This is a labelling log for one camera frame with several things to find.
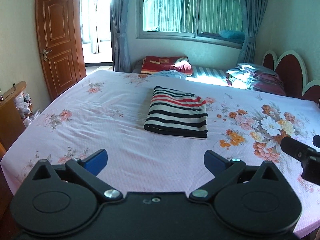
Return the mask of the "striped knit child sweater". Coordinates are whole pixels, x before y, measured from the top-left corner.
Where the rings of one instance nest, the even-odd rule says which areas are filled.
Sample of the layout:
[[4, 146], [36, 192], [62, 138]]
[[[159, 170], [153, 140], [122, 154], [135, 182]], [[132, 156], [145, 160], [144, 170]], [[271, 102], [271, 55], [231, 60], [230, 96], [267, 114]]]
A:
[[156, 86], [144, 129], [163, 135], [206, 139], [206, 104], [206, 100], [193, 93]]

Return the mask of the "floral white bed sheet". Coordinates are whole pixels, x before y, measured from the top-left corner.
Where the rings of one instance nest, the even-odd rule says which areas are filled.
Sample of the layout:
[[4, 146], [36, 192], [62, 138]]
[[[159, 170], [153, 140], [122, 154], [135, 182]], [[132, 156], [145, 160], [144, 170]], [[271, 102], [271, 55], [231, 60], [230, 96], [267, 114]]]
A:
[[[146, 131], [156, 86], [206, 100], [206, 139]], [[122, 192], [190, 193], [212, 179], [203, 156], [213, 150], [248, 165], [276, 164], [302, 203], [295, 233], [319, 227], [319, 187], [302, 179], [298, 161], [283, 153], [285, 136], [312, 145], [319, 108], [312, 101], [251, 90], [143, 74], [98, 71], [53, 101], [4, 155], [1, 167], [12, 193], [40, 159], [64, 164], [99, 149], [108, 153], [99, 178]]]

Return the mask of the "wooden bedside furniture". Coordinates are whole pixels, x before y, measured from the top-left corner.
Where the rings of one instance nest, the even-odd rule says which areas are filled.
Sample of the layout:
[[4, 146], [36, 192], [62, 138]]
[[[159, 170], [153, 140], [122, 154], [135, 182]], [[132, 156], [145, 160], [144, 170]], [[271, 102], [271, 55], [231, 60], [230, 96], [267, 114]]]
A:
[[14, 99], [25, 90], [26, 86], [27, 83], [21, 81], [3, 94], [0, 114], [1, 159], [25, 130], [23, 119], [16, 109]]

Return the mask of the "red heart-shaped headboard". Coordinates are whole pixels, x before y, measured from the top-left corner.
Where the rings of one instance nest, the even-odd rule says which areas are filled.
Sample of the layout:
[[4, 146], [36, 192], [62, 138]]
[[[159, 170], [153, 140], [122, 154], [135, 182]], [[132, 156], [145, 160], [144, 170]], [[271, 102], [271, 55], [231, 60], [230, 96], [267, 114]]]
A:
[[277, 57], [274, 51], [268, 50], [262, 65], [278, 74], [287, 96], [319, 104], [319, 80], [308, 80], [307, 68], [297, 52], [288, 50]]

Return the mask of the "stack of folded bedding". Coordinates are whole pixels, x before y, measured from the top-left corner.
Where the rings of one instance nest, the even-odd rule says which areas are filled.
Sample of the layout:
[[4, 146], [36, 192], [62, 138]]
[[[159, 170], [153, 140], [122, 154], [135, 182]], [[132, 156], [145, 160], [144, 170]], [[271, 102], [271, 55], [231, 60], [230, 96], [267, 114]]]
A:
[[228, 84], [234, 88], [286, 96], [279, 75], [264, 66], [238, 63], [235, 68], [226, 71], [226, 76]]

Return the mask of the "striped small mattress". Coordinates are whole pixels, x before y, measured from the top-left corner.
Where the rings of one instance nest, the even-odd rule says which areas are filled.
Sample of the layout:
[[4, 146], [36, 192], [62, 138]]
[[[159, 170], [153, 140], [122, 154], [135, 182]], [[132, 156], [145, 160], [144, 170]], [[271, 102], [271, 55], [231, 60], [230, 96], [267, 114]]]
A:
[[214, 68], [204, 68], [204, 67], [199, 67], [199, 66], [192, 66], [193, 69], [193, 74], [191, 77], [194, 78], [200, 78], [202, 76], [205, 77], [214, 77], [218, 79], [226, 79], [226, 72], [223, 70], [219, 69], [214, 69]]

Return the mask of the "light blue cloth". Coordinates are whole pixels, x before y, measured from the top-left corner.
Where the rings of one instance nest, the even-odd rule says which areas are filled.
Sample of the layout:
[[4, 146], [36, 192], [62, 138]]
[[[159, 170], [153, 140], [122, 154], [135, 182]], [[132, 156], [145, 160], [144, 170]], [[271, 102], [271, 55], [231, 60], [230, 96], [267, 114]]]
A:
[[176, 70], [162, 70], [160, 72], [154, 73], [153, 76], [172, 77], [184, 80], [187, 78], [184, 73], [178, 72]]

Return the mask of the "red folded blanket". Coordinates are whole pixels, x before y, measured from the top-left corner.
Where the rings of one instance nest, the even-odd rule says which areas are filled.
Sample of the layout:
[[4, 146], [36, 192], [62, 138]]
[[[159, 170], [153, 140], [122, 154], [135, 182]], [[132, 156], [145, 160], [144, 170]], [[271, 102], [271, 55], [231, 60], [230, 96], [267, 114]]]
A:
[[141, 73], [155, 74], [160, 71], [175, 70], [187, 76], [193, 74], [193, 69], [187, 57], [157, 57], [147, 56], [143, 60]]

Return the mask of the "teal cloth on windowsill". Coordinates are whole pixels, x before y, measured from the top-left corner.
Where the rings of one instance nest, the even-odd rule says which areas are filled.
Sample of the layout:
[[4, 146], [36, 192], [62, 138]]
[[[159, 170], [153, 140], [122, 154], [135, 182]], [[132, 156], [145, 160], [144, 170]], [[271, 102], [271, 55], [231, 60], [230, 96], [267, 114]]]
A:
[[221, 30], [219, 35], [222, 38], [231, 39], [231, 40], [244, 40], [245, 34], [242, 31], [234, 31], [234, 30]]

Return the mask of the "brown wooden door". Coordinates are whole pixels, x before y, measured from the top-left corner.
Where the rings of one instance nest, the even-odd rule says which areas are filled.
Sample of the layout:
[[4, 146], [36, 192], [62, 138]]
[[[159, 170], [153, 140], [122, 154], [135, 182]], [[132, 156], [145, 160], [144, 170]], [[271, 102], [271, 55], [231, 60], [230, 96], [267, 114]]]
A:
[[86, 77], [80, 0], [35, 0], [41, 65], [50, 99]]

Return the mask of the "large window with blinds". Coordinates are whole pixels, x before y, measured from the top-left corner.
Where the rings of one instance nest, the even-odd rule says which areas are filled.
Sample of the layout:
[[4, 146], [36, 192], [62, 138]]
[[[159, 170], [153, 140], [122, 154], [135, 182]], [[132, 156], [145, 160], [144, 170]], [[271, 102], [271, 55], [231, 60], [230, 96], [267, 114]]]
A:
[[138, 0], [138, 36], [242, 46], [219, 35], [244, 32], [240, 0]]

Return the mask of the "right blue-grey curtain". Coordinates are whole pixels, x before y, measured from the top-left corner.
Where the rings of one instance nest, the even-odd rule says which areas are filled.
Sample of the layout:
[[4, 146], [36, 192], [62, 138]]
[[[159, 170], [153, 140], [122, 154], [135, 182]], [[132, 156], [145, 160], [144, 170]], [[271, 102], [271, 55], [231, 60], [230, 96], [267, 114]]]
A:
[[240, 0], [245, 40], [238, 57], [239, 63], [252, 63], [256, 36], [264, 18], [268, 0]]

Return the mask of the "blue-grey curtain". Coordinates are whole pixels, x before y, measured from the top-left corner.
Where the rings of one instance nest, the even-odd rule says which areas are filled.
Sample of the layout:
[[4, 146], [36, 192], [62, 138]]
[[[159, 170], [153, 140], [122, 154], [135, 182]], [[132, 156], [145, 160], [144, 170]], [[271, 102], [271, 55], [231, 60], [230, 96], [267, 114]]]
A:
[[128, 73], [131, 70], [127, 42], [129, 0], [111, 1], [113, 70]]
[[268, 0], [240, 0], [245, 40], [238, 57], [239, 63], [252, 63], [256, 36], [264, 18]]

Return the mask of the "left blue-grey curtain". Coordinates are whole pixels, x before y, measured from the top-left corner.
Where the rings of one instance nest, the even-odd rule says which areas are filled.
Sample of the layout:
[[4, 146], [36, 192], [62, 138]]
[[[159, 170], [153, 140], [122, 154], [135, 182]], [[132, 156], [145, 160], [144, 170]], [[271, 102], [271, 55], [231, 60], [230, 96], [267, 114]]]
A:
[[131, 70], [127, 42], [129, 0], [111, 1], [113, 70], [128, 73]]

